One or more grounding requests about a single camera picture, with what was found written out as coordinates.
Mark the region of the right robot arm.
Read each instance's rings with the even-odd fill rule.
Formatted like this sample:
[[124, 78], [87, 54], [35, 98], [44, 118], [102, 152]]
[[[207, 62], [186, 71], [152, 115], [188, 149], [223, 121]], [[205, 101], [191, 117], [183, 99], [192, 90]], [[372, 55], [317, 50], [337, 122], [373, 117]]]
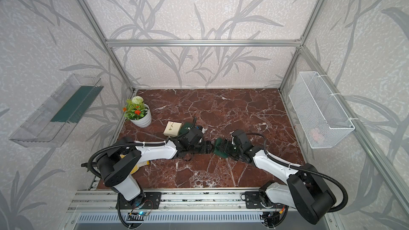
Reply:
[[344, 186], [336, 179], [320, 173], [311, 164], [290, 163], [267, 151], [267, 139], [263, 145], [253, 145], [251, 133], [236, 130], [232, 139], [219, 138], [214, 152], [220, 157], [232, 158], [267, 171], [283, 183], [269, 183], [259, 190], [264, 206], [280, 203], [297, 209], [309, 223], [317, 224], [327, 213], [344, 209], [349, 196]]

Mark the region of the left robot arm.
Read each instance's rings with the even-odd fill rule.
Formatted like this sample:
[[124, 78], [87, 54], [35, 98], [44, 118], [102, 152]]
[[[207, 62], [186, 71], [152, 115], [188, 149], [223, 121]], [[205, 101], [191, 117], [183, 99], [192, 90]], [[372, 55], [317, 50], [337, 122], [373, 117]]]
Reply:
[[131, 174], [138, 163], [182, 159], [187, 154], [210, 154], [213, 147], [211, 141], [204, 140], [200, 128], [190, 127], [185, 133], [160, 142], [134, 141], [124, 137], [114, 145], [95, 152], [81, 166], [136, 207], [145, 200], [142, 188]]

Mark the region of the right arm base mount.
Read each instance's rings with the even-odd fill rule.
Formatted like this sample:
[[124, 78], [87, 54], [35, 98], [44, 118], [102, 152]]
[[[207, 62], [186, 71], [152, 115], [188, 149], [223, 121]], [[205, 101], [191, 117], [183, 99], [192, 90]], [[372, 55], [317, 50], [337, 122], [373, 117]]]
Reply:
[[247, 209], [282, 209], [284, 204], [273, 203], [267, 195], [260, 191], [242, 193], [240, 199], [246, 203]]

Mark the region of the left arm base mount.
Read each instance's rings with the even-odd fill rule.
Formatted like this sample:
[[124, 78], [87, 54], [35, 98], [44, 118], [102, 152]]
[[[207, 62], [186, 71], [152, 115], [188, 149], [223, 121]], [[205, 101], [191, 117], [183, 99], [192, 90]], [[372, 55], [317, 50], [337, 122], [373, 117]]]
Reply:
[[158, 209], [161, 201], [161, 192], [143, 192], [136, 198], [128, 201], [122, 194], [118, 194], [116, 209]]

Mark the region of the green jewelry box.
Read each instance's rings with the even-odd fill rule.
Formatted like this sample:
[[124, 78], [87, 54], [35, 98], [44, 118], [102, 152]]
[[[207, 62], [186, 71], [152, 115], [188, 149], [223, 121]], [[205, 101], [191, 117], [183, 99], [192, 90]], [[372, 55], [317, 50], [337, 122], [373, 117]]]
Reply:
[[193, 127], [194, 127], [194, 124], [192, 122], [185, 122], [179, 131], [179, 135], [184, 135], [188, 133], [189, 130], [192, 129]]
[[225, 152], [228, 141], [223, 138], [218, 138], [214, 144], [213, 153], [221, 158], [228, 158], [229, 155]]

